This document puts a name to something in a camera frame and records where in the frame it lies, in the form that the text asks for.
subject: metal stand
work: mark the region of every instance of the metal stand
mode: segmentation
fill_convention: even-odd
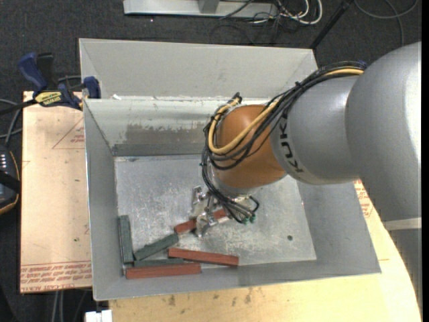
[[[194,15],[223,17],[246,2],[221,0],[124,0],[124,13],[146,15]],[[234,17],[253,17],[257,13],[275,13],[271,3],[250,3]]]

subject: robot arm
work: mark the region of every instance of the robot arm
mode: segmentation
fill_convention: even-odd
[[[421,252],[410,251],[415,244],[421,251],[421,46],[369,68],[321,68],[266,105],[242,106],[233,97],[206,128],[210,193],[243,222],[259,207],[246,204],[251,194],[287,174],[310,184],[360,178],[386,228],[402,229],[392,236],[419,274],[421,298]]]

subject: black cable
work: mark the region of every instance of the black cable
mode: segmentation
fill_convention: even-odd
[[[247,6],[249,6],[252,2],[254,2],[254,0],[249,0],[248,2],[246,2],[243,6],[241,6],[240,8],[236,9],[234,12],[231,12],[230,14],[225,15],[224,17],[221,17],[221,20],[226,19],[226,18],[230,18],[233,15],[236,15],[238,12],[241,12],[244,10],[244,8],[246,8]]]

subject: wooden stick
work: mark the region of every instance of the wooden stick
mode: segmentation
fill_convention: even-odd
[[[215,211],[213,213],[213,217],[215,219],[222,219],[225,218],[227,216],[227,214],[225,213],[225,211],[223,209],[220,209],[218,211]],[[189,231],[192,231],[196,229],[196,220],[195,219],[191,219],[190,221],[181,223],[181,224],[177,224],[177,226],[174,227],[174,231],[178,234],[182,234],[182,233],[188,233]]]
[[[183,276],[201,273],[201,265],[196,262],[148,267],[127,268],[127,279],[157,278],[161,276]]]
[[[198,252],[195,250],[182,250],[180,248],[169,248],[168,256],[170,258],[182,258],[188,261],[202,262],[204,264],[215,264],[224,266],[239,265],[239,258],[237,256]]]

